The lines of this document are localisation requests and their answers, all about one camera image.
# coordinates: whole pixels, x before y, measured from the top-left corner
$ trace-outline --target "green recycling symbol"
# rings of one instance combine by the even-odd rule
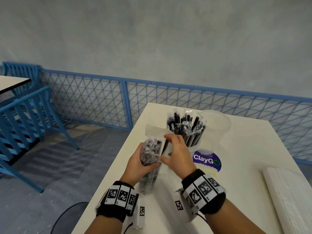
[[[213,161],[213,164],[216,165],[216,166],[220,166],[221,162],[216,159],[216,160]]]

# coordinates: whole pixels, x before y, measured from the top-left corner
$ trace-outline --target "left hand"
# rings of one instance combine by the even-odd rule
[[[158,168],[160,163],[153,163],[148,166],[143,166],[140,161],[140,151],[143,146],[143,143],[140,143],[134,154],[130,157],[126,170],[120,178],[120,181],[126,182],[132,186],[135,186],[141,178],[148,172]]]

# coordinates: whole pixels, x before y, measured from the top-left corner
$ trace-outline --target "blue chair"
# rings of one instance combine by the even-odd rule
[[[43,140],[43,134],[49,129],[65,134],[74,148],[79,149],[53,110],[49,90],[50,87],[45,86],[21,98],[11,99],[0,108],[0,172],[21,179],[40,193],[43,192],[41,187],[6,161],[30,150],[36,140]]]
[[[30,88],[38,89],[41,87],[39,78],[40,66],[4,61],[2,62],[2,67],[3,75],[5,76],[30,78],[32,80],[25,85],[13,89],[12,92],[14,95],[21,94]]]

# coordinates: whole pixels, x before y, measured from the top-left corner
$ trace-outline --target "forearm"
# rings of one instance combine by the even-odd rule
[[[265,234],[228,199],[215,214],[205,214],[214,234]]]
[[[85,234],[120,234],[122,222],[114,217],[97,216]]]

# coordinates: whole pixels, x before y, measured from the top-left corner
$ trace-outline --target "bundle of straws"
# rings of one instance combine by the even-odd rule
[[[148,166],[152,163],[159,162],[159,152],[161,148],[161,139],[148,138],[140,151],[140,161],[142,165]],[[159,168],[146,173],[140,180],[139,192],[141,194],[149,194],[155,185]]]
[[[187,147],[197,145],[206,128],[202,118],[199,116],[197,116],[194,123],[192,123],[193,118],[189,114],[190,112],[191,111],[184,111],[182,115],[180,115],[177,109],[174,109],[173,114],[168,114],[167,118],[167,129],[171,130],[176,135],[181,135]],[[165,142],[162,154],[167,146],[168,140]]]

